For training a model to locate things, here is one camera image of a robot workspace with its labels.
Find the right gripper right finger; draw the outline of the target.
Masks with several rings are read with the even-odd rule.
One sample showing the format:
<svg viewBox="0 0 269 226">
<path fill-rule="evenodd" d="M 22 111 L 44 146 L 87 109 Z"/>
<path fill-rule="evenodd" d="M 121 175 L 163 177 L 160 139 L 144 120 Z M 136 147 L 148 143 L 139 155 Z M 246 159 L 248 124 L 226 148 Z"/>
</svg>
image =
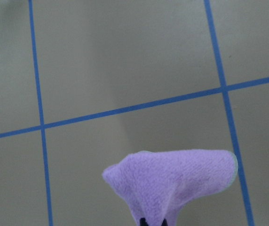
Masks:
<svg viewBox="0 0 269 226">
<path fill-rule="evenodd" d="M 164 219 L 164 220 L 162 221 L 161 226 L 167 226 L 167 220 L 166 220 L 166 219 Z"/>
</svg>

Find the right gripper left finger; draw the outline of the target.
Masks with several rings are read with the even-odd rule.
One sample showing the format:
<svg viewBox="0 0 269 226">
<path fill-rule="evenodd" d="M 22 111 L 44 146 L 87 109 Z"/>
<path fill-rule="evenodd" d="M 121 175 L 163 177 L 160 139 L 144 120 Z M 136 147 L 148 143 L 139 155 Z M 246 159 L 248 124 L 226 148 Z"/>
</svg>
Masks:
<svg viewBox="0 0 269 226">
<path fill-rule="evenodd" d="M 145 218 L 140 219 L 140 226 L 148 226 L 148 223 Z"/>
</svg>

